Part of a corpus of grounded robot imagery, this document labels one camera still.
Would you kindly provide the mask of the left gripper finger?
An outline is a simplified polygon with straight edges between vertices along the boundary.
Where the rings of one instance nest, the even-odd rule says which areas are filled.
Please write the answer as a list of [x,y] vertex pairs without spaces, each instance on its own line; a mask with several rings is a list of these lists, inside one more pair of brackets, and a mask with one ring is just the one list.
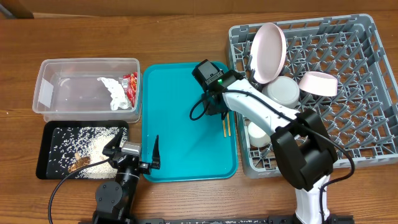
[[102,154],[105,156],[114,156],[117,152],[121,151],[120,143],[122,138],[123,130],[120,129],[115,137],[104,146]]
[[160,169],[160,153],[159,153],[159,135],[156,136],[154,148],[152,151],[152,169]]

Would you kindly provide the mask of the wooden chopstick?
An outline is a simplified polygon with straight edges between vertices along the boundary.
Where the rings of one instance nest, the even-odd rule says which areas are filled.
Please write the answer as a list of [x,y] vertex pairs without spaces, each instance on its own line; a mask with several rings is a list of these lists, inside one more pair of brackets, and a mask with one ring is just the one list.
[[229,119],[229,113],[226,115],[226,123],[227,123],[227,128],[228,128],[228,136],[231,136],[231,125],[230,125],[230,119]]
[[224,119],[222,119],[222,123],[223,123],[223,136],[224,138],[226,138],[226,123]]

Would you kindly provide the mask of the rice and food scraps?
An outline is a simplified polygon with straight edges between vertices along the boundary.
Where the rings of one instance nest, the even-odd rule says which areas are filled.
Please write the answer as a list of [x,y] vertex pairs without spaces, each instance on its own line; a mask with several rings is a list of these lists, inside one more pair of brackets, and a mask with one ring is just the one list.
[[46,177],[62,179],[70,172],[106,160],[103,148],[119,131],[121,143],[128,139],[127,128],[77,127],[55,128],[52,134]]

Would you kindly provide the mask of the white napkin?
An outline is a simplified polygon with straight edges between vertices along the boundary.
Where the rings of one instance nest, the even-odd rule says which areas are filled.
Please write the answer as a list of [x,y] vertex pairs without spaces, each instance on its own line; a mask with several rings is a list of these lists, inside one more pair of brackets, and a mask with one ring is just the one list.
[[101,81],[111,94],[110,107],[112,111],[126,110],[132,106],[122,85],[117,80],[105,77],[98,77],[97,80]]

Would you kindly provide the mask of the white cup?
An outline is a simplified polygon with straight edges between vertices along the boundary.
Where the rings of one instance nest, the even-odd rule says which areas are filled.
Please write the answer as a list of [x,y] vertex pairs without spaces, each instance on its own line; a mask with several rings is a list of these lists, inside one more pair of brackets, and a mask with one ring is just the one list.
[[271,143],[270,136],[252,121],[248,124],[249,143],[254,147],[265,147]]

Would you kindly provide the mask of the grey bowl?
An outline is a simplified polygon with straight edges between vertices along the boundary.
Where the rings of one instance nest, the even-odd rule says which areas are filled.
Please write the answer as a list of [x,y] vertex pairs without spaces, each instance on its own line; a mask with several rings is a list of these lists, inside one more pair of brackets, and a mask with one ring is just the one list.
[[294,109],[299,103],[300,88],[298,84],[289,77],[277,77],[262,89],[262,93],[276,103],[287,108]]

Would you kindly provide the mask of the white round plate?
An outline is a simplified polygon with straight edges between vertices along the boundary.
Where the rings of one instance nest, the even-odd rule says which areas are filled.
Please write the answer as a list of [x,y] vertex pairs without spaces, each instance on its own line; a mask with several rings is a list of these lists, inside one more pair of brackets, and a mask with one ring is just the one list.
[[261,84],[273,81],[282,71],[287,43],[282,29],[268,22],[254,36],[251,46],[251,64],[254,79]]

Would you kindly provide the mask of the pink bowl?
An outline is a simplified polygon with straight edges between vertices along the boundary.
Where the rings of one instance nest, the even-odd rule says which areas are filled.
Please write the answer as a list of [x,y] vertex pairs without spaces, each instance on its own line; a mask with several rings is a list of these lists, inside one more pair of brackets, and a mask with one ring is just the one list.
[[323,72],[306,72],[298,84],[298,87],[319,96],[336,96],[338,91],[338,80]]

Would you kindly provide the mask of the red foil wrapper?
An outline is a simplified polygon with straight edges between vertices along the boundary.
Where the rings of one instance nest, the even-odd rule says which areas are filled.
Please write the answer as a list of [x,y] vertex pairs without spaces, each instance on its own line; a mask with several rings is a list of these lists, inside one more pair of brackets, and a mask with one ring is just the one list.
[[128,75],[124,75],[122,78],[122,87],[132,107],[136,104],[137,76],[138,73],[133,72]]

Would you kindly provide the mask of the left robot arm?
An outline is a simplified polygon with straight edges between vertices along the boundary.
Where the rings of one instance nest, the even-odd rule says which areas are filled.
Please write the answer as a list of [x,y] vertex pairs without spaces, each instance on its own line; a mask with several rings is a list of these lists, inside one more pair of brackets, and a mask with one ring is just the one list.
[[110,166],[117,170],[114,180],[101,184],[95,193],[96,210],[93,223],[137,223],[130,209],[140,175],[149,175],[160,169],[159,138],[155,139],[152,161],[141,161],[141,145],[126,141],[121,144],[123,132],[110,140],[103,148]]

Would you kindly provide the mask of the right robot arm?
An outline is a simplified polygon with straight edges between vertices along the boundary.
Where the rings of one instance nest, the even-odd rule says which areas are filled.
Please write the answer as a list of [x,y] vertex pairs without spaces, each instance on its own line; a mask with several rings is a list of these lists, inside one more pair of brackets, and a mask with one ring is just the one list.
[[319,115],[284,107],[256,90],[240,73],[225,73],[209,60],[196,65],[192,75],[204,91],[200,101],[211,114],[235,111],[270,136],[278,169],[295,188],[294,222],[328,222],[326,184],[337,153]]

